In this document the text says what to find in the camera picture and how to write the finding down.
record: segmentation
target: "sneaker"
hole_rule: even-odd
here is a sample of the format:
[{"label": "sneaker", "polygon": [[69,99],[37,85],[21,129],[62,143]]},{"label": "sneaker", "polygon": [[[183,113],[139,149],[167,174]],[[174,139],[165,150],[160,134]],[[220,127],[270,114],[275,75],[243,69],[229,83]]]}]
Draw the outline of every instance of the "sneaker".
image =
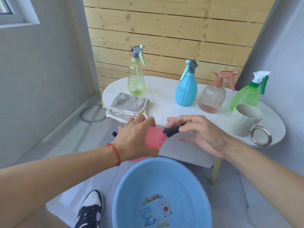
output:
[{"label": "sneaker", "polygon": [[75,228],[99,228],[103,205],[102,193],[91,191],[80,206]]}]

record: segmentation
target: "gray towel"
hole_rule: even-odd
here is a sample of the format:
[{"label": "gray towel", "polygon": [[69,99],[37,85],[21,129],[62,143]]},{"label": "gray towel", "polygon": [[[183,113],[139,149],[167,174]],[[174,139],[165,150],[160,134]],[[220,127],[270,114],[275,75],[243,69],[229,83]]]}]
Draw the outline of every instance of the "gray towel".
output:
[{"label": "gray towel", "polygon": [[107,118],[113,118],[119,122],[127,123],[131,117],[143,114],[146,118],[147,98],[139,98],[125,93],[119,93],[107,108]]}]

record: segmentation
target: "hand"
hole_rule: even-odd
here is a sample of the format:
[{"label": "hand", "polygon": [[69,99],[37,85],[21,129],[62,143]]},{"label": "hand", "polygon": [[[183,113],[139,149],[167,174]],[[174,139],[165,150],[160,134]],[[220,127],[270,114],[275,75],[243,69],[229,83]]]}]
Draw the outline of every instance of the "hand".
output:
[{"label": "hand", "polygon": [[118,134],[112,145],[117,149],[122,162],[158,155],[158,149],[152,149],[145,143],[149,126],[156,126],[154,118],[146,119],[140,114],[136,119],[130,118],[124,127],[118,127]]},{"label": "hand", "polygon": [[167,119],[166,128],[186,124],[180,132],[193,132],[193,137],[180,138],[184,142],[195,142],[214,156],[225,158],[225,147],[234,139],[202,115],[183,115]]}]

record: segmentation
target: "metal ring handle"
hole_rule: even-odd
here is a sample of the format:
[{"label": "metal ring handle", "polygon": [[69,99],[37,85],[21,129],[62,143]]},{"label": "metal ring handle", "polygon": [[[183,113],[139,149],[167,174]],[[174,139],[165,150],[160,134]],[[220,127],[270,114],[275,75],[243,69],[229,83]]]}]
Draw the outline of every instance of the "metal ring handle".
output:
[{"label": "metal ring handle", "polygon": [[86,123],[89,123],[89,124],[93,124],[93,123],[98,123],[98,122],[102,122],[104,119],[106,119],[106,115],[102,118],[102,119],[98,119],[96,121],[89,121],[87,119],[85,119],[83,117],[83,113],[86,112],[88,109],[92,109],[94,107],[102,107],[101,104],[97,104],[97,105],[92,105],[92,106],[89,106],[89,107],[86,107],[85,109],[83,109],[80,114],[79,114],[79,119],[82,120],[83,122],[86,122]]},{"label": "metal ring handle", "polygon": [[[267,137],[268,137],[268,141],[265,142],[265,143],[260,143],[258,142],[257,140],[255,140],[255,138],[253,137],[253,133],[255,130],[263,130],[266,134],[267,134]],[[263,127],[263,126],[255,126],[252,128],[252,130],[250,131],[250,138],[252,139],[252,141],[257,144],[258,146],[269,146],[271,143],[272,143],[272,136],[271,134],[269,133],[269,131]]]}]

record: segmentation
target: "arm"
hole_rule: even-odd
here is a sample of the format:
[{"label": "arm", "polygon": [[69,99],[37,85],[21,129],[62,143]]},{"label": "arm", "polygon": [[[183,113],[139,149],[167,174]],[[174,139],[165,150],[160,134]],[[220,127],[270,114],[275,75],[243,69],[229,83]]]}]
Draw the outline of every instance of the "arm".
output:
[{"label": "arm", "polygon": [[168,118],[166,127],[187,122],[180,132],[194,133],[182,141],[196,142],[207,152],[231,162],[294,227],[304,224],[304,177],[225,133],[204,116]]},{"label": "arm", "polygon": [[[131,118],[112,145],[121,161],[156,157],[159,150],[145,144],[154,118]],[[116,166],[118,158],[111,147],[47,158],[0,170],[0,227],[12,227],[38,207],[82,181]]]}]

